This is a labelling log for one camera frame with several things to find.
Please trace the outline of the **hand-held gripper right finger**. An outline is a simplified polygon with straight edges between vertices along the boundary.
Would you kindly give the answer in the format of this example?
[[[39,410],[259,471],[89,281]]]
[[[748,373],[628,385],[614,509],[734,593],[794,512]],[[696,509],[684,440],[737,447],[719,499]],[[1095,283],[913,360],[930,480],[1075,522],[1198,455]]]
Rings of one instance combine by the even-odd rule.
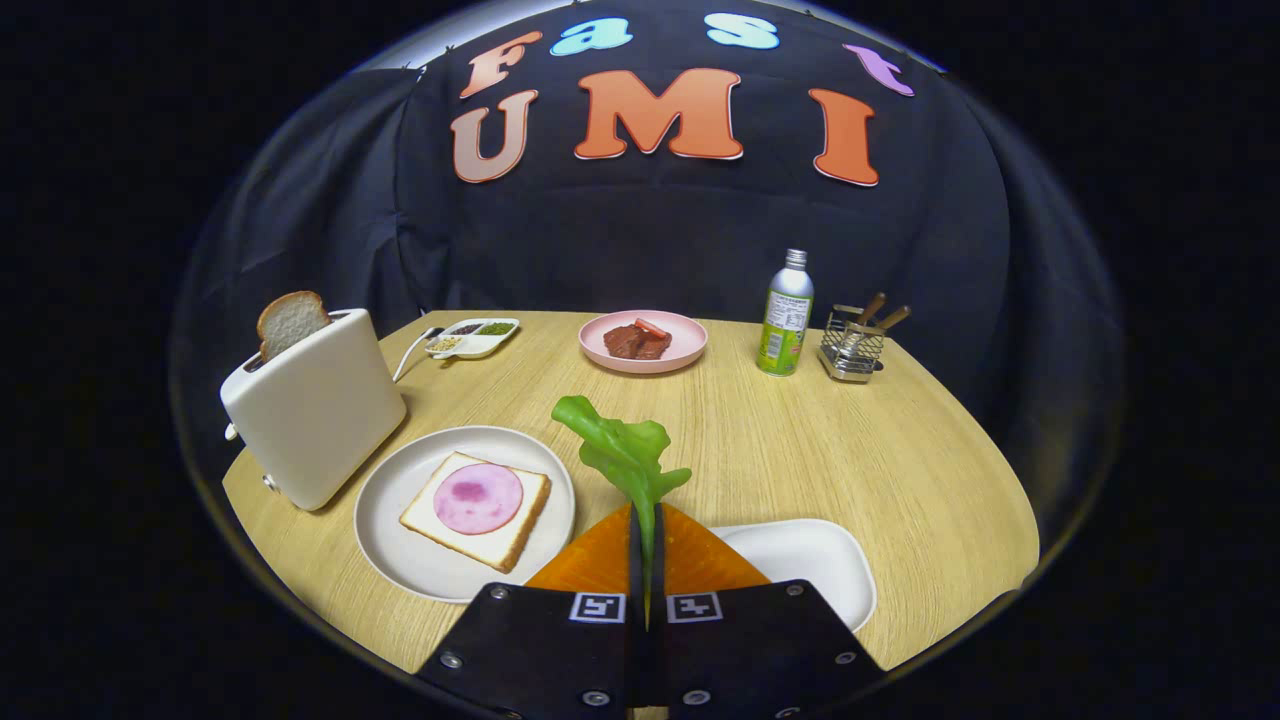
[[[655,511],[650,702],[672,719],[820,719],[879,689],[887,671],[858,639],[878,592],[845,528],[794,519],[705,529],[762,574],[749,585],[676,591],[689,559]]]

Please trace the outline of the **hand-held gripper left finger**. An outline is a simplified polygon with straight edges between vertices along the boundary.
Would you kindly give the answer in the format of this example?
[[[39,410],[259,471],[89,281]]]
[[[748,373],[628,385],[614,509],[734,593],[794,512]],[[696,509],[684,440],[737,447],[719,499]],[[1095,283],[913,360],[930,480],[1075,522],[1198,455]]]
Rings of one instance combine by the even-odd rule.
[[[626,503],[544,566],[492,582],[416,676],[507,719],[631,719],[643,703],[639,527]]]

